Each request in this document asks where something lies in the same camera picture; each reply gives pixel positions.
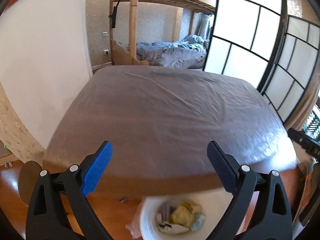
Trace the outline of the clear plastic wrapper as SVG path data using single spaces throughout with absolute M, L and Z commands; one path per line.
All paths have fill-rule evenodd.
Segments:
M 142 237 L 140 229 L 140 213 L 136 213 L 129 224 L 125 228 L 130 232 L 132 239 L 138 239 Z

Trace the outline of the yellow tissue pack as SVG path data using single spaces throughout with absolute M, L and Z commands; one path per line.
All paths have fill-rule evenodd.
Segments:
M 184 202 L 171 213 L 170 222 L 190 228 L 195 213 L 202 213 L 202 206 Z

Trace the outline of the white trash bin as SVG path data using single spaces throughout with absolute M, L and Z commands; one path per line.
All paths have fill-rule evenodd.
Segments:
M 139 216 L 143 239 L 206 239 L 227 210 L 232 195 L 213 190 L 145 198 Z

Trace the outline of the beige curtain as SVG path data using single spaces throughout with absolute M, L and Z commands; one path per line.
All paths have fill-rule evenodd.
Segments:
M 289 128 L 300 131 L 310 115 L 319 93 L 319 77 L 313 79 L 306 89 L 302 99 L 294 109 L 292 115 L 284 123 L 285 129 Z

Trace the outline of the blue face mask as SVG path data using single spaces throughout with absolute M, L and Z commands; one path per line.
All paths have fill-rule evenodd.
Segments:
M 195 213 L 190 229 L 193 232 L 201 230 L 206 220 L 206 216 L 203 213 Z

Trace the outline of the purple hair roller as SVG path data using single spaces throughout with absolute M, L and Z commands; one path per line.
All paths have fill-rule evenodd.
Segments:
M 171 207 L 168 203 L 163 203 L 159 208 L 159 213 L 163 222 L 169 222 L 171 216 Z

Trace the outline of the black framed sliding screen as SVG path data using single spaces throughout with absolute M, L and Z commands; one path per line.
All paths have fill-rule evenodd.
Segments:
M 319 55 L 319 26 L 301 0 L 217 0 L 204 71 L 242 79 L 287 121 Z

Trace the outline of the blue grey blanket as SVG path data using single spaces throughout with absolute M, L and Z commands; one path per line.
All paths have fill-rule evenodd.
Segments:
M 139 42 L 136 50 L 137 57 L 149 65 L 169 68 L 200 69 L 207 57 L 204 40 L 197 35 L 175 42 Z

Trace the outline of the wooden bunk bed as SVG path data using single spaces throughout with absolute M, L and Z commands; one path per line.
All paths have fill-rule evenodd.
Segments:
M 215 13 L 217 0 L 110 0 L 113 65 L 147 65 L 138 42 L 174 42 L 194 32 L 198 13 Z

